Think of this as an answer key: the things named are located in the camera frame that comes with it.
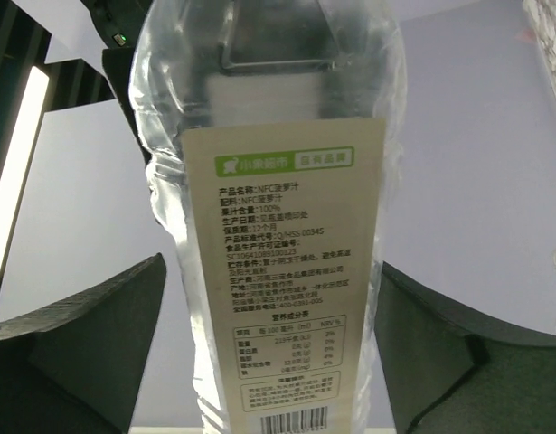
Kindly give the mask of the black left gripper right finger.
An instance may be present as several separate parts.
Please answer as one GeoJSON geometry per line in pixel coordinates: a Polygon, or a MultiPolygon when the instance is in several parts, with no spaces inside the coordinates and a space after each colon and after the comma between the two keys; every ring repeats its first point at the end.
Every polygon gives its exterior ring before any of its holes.
{"type": "Polygon", "coordinates": [[[556,335],[382,267],[375,336],[399,433],[556,433],[556,335]]]}

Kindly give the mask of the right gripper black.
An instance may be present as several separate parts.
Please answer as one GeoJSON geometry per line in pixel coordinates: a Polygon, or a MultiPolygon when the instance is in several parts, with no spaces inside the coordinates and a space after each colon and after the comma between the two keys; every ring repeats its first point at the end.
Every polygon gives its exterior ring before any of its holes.
{"type": "Polygon", "coordinates": [[[134,138],[140,145],[128,87],[138,37],[152,0],[81,0],[106,48],[101,65],[134,138]]]}

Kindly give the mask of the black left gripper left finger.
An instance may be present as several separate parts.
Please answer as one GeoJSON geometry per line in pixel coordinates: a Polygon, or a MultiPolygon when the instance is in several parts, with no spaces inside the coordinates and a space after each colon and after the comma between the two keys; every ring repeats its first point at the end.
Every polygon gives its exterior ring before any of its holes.
{"type": "Polygon", "coordinates": [[[0,433],[127,433],[160,314],[162,254],[0,323],[0,433]]]}

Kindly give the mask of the orange label clear bottle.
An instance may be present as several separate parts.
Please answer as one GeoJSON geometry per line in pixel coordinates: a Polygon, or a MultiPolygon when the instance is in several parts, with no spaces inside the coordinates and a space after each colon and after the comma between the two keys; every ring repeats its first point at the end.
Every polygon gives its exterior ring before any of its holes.
{"type": "Polygon", "coordinates": [[[128,96],[207,433],[362,433],[407,94],[385,1],[156,1],[128,96]]]}

